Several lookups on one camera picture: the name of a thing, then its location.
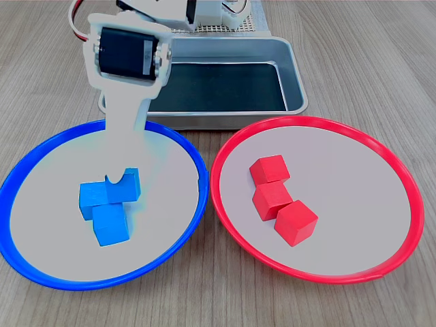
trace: black servo motor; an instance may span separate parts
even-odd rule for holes
[[[102,73],[155,80],[158,43],[153,35],[104,27],[100,37],[99,68]]]

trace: wooden block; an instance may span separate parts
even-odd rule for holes
[[[279,210],[274,229],[294,247],[313,234],[317,221],[317,215],[297,200]]]
[[[84,220],[92,220],[94,206],[108,203],[108,194],[104,182],[80,184],[79,209]]]
[[[285,182],[291,178],[290,173],[287,171],[285,160],[281,155],[258,159],[250,167],[250,173],[256,187],[276,181]]]
[[[135,202],[141,195],[137,168],[126,169],[123,178],[115,184],[112,184],[106,176],[105,184],[109,203]]]
[[[253,203],[263,221],[275,219],[277,212],[292,203],[292,198],[282,181],[261,184],[256,188]]]
[[[93,229],[101,247],[130,239],[123,204],[105,204],[92,210]]]

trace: robotic arm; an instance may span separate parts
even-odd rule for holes
[[[73,27],[76,1],[70,8]],[[235,29],[251,10],[249,0],[117,0],[117,5],[124,11],[116,16],[88,17],[89,35],[78,35],[75,30],[85,41],[89,82],[105,97],[105,169],[112,183],[119,182],[131,164],[131,145],[144,131],[150,101],[168,82],[172,29],[193,31],[198,25]]]

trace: red wire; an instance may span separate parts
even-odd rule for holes
[[[73,9],[73,12],[72,12],[72,21],[73,21],[73,23],[74,23],[74,17],[76,16],[76,12],[79,9],[79,7],[82,4],[82,2],[83,2],[83,0],[77,0],[76,4],[74,5],[74,9]],[[83,37],[81,35],[78,35],[76,32],[74,32],[74,35],[77,36],[79,39],[81,39],[84,42],[88,41],[87,37]]]

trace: metal tray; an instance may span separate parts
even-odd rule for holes
[[[269,68],[259,70],[263,65]],[[103,98],[99,106],[104,106]],[[268,117],[299,114],[306,107],[288,41],[271,36],[180,36],[174,38],[170,80],[151,102],[148,120],[176,130],[240,129]]]

